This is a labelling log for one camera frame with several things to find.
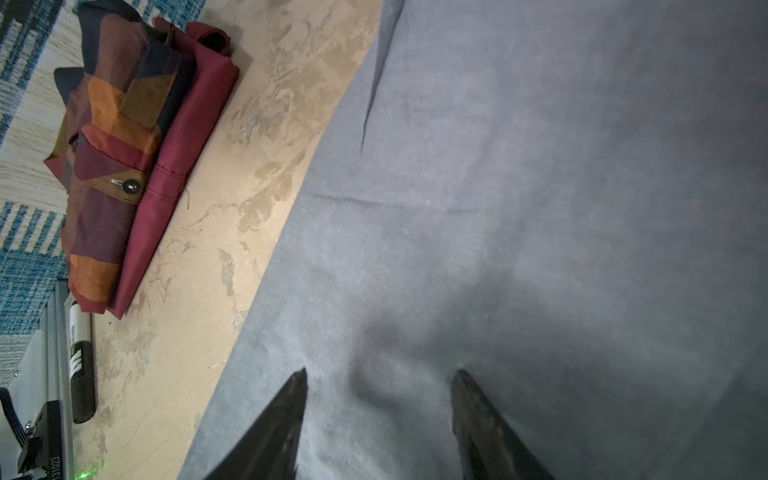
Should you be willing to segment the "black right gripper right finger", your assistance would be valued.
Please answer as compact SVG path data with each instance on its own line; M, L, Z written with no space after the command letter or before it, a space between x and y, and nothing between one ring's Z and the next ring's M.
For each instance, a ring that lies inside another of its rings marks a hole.
M451 381L451 406L464 479L554 479L463 369Z

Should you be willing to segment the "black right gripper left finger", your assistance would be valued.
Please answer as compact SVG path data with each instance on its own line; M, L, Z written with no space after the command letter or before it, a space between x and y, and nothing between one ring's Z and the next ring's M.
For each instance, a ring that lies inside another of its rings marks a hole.
M294 479L307 395L307 372L301 369L288 378L207 477L221 480Z

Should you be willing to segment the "grey long sleeve shirt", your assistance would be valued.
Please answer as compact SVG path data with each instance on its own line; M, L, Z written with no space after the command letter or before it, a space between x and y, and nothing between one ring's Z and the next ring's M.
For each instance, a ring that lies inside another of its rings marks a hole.
M767 475L767 5L386 1L180 475L296 370L307 479Z

